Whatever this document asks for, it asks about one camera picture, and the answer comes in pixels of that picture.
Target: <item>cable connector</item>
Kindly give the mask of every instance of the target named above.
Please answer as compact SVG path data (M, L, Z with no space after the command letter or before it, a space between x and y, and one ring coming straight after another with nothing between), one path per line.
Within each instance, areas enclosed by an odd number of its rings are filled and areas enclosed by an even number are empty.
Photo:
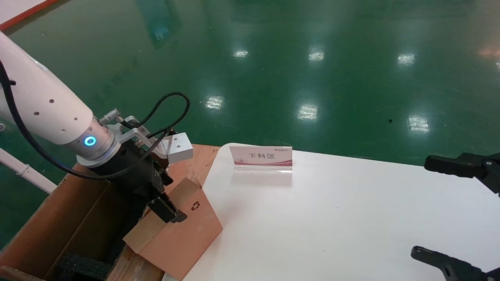
M121 123L124 121L124 119L122 118L122 115L120 114L118 109L115 108L115 109L111 110L110 112L106 113L104 115L104 117L100 118L99 124L104 125L111 120L116 120L118 123Z

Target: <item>white pipe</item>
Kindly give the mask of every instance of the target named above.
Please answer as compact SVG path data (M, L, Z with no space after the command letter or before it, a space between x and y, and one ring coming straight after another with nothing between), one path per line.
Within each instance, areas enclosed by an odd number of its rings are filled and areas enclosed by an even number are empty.
M0 148L0 163L12 169L16 175L23 177L39 189L51 194L57 187L52 181L44 177L28 164L24 164L7 151Z

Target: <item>recycling symbol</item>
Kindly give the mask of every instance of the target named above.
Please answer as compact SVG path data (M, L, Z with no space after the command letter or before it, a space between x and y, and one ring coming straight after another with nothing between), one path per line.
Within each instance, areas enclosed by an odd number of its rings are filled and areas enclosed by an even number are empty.
M199 201L194 202L191 207L191 211L198 209L198 207L200 207L200 202Z

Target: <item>black cable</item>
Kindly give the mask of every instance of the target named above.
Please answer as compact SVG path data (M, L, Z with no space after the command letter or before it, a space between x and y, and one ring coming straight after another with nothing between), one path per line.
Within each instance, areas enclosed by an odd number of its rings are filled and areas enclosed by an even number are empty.
M45 160L50 162L52 165L58 167L59 169L65 171L68 174L88 179L88 180L110 180L114 179L117 177L120 177L126 173L128 173L130 170L132 170L137 164L142 162L146 157L149 156L149 154L153 151L153 149L162 141L162 139L167 135L168 131L163 132L160 137L151 145L151 147L146 150L146 152L139 158L139 160L132 165L126 167L125 169L108 174L108 175L98 175L98 176L93 176L93 175L88 175L81 173L79 171L73 170L71 168L68 168L64 166L63 164L59 163L54 157L52 157L50 154L48 154L41 146L40 144L33 138L31 135L30 131L26 128L25 123L21 119L21 116L19 115L18 108L16 106L16 102L14 100L14 95L12 93L12 88L11 86L15 85L15 81L10 81L9 76L7 76L7 72L5 70L4 65L2 64L2 61L0 61L0 84L3 87L3 93L5 95L5 100L7 101L8 109L10 110L10 114L12 114L12 118L14 119L15 124L19 128L19 131L21 132L22 136L27 140L27 142L38 152Z
M166 128L170 129L171 127L173 127L173 126L177 125L177 123L179 123L179 122L180 122L180 121L181 121L181 120L182 120L182 119L186 116L186 114L188 113L189 107L191 106L191 102L190 102L189 98L188 98L185 94L183 94L183 93L181 93L181 92L179 92L179 91L169 92L169 93L165 94L164 96L162 96L162 97L158 100L158 102L154 105L154 107L153 107L153 109L151 110L151 112L150 112L150 113L146 116L146 118L144 118L141 122L139 122L139 123L137 123L137 124L132 125L132 124L128 123L127 121L123 121L123 122L121 122L121 124L122 124L123 126L125 126L125 127L129 128L129 129L138 128L138 127L140 127L140 126L144 125L144 124L145 124L145 123L146 123L146 122L147 122L147 121L148 121L148 120L149 120L149 119L153 116L153 114L155 114L156 110L157 110L157 109L158 109L158 107L162 104L162 102L163 102L164 100L166 100L167 98L172 97L172 96L181 96L181 97L183 97L183 98L184 98L184 100L186 101L186 107L185 107L184 112L182 113L182 115L181 115L179 118L177 118L177 120L175 120L172 124L170 124L170 125L168 125L168 126L166 126L166 127L162 128L162 129L158 130L157 132L158 132L158 133L161 133L161 132L165 131L165 130L166 130Z

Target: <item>white table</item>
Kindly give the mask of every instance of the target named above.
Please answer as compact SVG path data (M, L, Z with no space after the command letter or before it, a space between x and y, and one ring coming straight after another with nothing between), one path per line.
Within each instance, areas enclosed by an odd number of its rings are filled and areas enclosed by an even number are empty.
M229 144L203 187L224 230L185 281L444 281L413 246L500 267L500 199L420 166L293 152L293 173L234 171Z

